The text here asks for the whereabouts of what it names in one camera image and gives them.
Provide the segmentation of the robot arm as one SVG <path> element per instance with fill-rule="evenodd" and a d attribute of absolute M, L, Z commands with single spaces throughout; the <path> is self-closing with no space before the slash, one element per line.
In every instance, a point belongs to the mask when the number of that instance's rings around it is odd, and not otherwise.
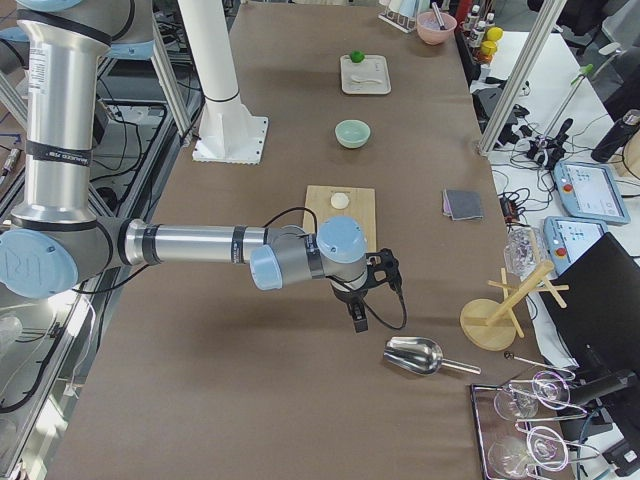
<path fill-rule="evenodd" d="M 88 206 L 98 62 L 147 59 L 155 47 L 148 1 L 22 1 L 30 42 L 23 201 L 1 237 L 1 281 L 32 299 L 67 291 L 106 270 L 167 261 L 246 264 L 255 285 L 280 289 L 328 279 L 356 331 L 374 314 L 369 290 L 402 289 L 390 250 L 371 252 L 361 226 L 337 216 L 296 226 L 153 225 L 103 217 Z"/>

